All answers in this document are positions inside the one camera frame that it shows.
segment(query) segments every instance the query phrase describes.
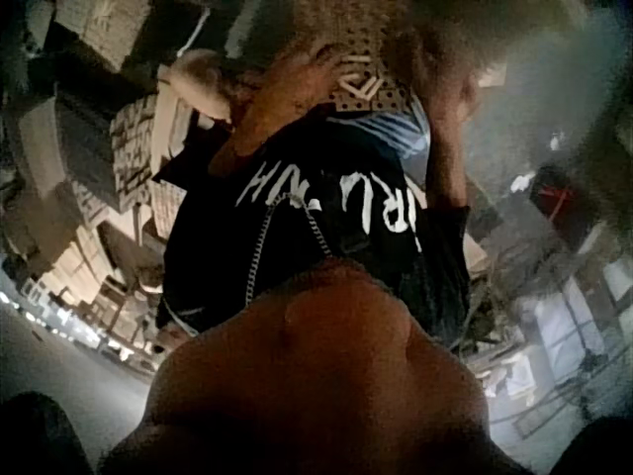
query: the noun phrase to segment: silver chain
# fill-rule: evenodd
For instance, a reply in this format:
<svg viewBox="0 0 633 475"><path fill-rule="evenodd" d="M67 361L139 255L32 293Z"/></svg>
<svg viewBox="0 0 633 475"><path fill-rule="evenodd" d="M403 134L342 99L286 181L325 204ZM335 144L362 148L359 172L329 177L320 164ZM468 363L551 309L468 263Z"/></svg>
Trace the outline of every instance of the silver chain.
<svg viewBox="0 0 633 475"><path fill-rule="evenodd" d="M253 297L255 294L255 281L257 279L257 270L259 269L259 262L261 260L261 254L264 249L264 242L266 241L266 235L268 234L270 223L272 222L273 215L275 213L275 210L277 210L277 207L286 200L291 200L303 208L304 212L306 213L306 218L308 219L308 224L313 230L313 234L315 235L316 241L318 242L318 245L320 246L323 254L325 254L325 257L332 256L332 251L327 245L325 237L318 227L317 221L315 221L315 218L310 213L308 205L306 205L306 201L297 195L293 195L292 193L284 193L283 195L279 195L266 211L266 216L264 217L264 222L262 224L259 237L257 238L257 243L255 244L255 252L253 253L253 258L250 261L248 280L246 282L246 307L248 307L253 301Z"/></svg>

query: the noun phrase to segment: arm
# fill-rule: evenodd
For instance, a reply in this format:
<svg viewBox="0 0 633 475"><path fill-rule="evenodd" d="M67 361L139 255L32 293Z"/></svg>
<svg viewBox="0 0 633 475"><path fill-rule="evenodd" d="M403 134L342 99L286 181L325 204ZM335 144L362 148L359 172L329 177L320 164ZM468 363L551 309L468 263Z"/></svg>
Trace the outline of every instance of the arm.
<svg viewBox="0 0 633 475"><path fill-rule="evenodd" d="M243 120L211 161L209 173L228 177L244 168L268 139L322 102L349 70L342 64L344 53L323 38L293 42L284 49Z"/></svg>
<svg viewBox="0 0 633 475"><path fill-rule="evenodd" d="M426 168L426 200L438 210L468 205L461 126L431 120L431 149Z"/></svg>
<svg viewBox="0 0 633 475"><path fill-rule="evenodd" d="M414 37L412 68L413 89L431 129L426 170L428 206L438 210L463 208L468 197L462 124L475 109L477 85L458 39L446 32L424 34L424 38Z"/></svg>

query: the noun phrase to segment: hand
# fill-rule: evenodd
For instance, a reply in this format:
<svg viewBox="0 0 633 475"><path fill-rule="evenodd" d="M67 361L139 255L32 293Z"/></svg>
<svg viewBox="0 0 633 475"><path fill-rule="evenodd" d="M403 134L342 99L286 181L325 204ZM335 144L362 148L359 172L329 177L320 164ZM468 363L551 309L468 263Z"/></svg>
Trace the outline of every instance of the hand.
<svg viewBox="0 0 633 475"><path fill-rule="evenodd" d="M341 75L356 67L342 63L345 53L327 38L290 43L266 73L247 115L272 130L301 119L327 98Z"/></svg>
<svg viewBox="0 0 633 475"><path fill-rule="evenodd" d="M468 49L449 27L407 35L412 52L411 84L431 128L461 125L479 106L477 76Z"/></svg>

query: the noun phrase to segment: floor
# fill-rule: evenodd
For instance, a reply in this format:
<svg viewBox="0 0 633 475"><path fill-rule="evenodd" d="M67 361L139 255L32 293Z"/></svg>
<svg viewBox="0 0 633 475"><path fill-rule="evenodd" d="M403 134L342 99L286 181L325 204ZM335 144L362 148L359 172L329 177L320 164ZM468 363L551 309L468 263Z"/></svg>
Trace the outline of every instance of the floor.
<svg viewBox="0 0 633 475"><path fill-rule="evenodd" d="M97 353L0 305L0 400L25 391L56 400L96 468L100 457L140 421L149 386Z"/></svg>
<svg viewBox="0 0 633 475"><path fill-rule="evenodd" d="M510 185L518 175L537 171L546 163L575 166L574 157L630 63L626 35L613 12L602 11L589 18L583 32L565 41L549 35L530 39L510 55L505 86L487 92L468 126L469 178L500 217L492 221L480 244L492 255L517 249L501 283L510 294L529 294L534 286L538 288L532 269L542 249L566 253L527 194L513 194ZM565 137L562 146L553 150L552 138L561 134ZM485 232L481 226L478 231ZM538 389L514 401L507 394L490 399L491 432L519 463L536 473L549 473L588 421L615 414L630 416L632 370L621 329L614 322L601 332L609 363L584 386L582 394L589 394L591 400L584 412L555 391L560 381L543 346L543 333L527 327L531 344L526 353Z"/></svg>

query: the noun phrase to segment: stacked boxes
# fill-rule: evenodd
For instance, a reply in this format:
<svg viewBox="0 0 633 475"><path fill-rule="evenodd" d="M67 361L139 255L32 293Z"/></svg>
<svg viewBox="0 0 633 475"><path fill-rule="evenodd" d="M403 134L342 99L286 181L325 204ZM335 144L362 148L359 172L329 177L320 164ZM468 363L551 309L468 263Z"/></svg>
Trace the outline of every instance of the stacked boxes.
<svg viewBox="0 0 633 475"><path fill-rule="evenodd" d="M187 192L167 181L151 184L151 209L154 215L156 233L168 240L174 227L180 205L185 200Z"/></svg>
<svg viewBox="0 0 633 475"><path fill-rule="evenodd" d="M63 0L55 20L120 71L150 11L148 0Z"/></svg>
<svg viewBox="0 0 633 475"><path fill-rule="evenodd" d="M151 177L151 135L156 96L150 95L122 109L110 126L113 171L119 212L136 203L149 203L146 184Z"/></svg>
<svg viewBox="0 0 633 475"><path fill-rule="evenodd" d="M84 225L94 230L108 217L110 208L78 181L71 180L71 184Z"/></svg>

